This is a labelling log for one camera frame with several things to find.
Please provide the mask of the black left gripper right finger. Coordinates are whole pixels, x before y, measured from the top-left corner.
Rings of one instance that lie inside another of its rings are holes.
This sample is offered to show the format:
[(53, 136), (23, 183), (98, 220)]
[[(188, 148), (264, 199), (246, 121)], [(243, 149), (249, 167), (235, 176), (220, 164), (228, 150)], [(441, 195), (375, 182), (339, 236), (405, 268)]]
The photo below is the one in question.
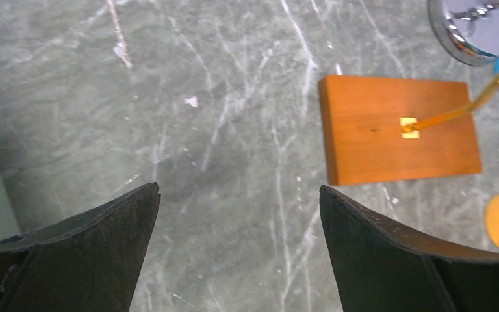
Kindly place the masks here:
[(320, 187), (345, 311), (499, 311), (499, 253), (448, 242)]

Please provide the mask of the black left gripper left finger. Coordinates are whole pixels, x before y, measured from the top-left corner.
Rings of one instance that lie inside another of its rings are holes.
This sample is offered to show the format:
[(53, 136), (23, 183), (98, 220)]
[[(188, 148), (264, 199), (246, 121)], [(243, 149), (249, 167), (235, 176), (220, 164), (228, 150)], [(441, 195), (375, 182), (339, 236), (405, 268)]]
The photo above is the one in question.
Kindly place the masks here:
[(159, 185), (146, 183), (0, 240), (0, 311), (128, 311), (160, 197)]

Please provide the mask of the gold wire rack wooden base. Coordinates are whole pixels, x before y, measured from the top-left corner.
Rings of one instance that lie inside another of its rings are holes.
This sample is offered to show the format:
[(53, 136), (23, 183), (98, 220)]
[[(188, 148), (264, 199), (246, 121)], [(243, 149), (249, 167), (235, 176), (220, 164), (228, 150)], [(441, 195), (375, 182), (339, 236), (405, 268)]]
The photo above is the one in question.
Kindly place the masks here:
[(482, 171), (472, 113), (499, 89), (499, 72), (474, 100), (451, 81), (328, 75), (318, 89), (330, 185)]

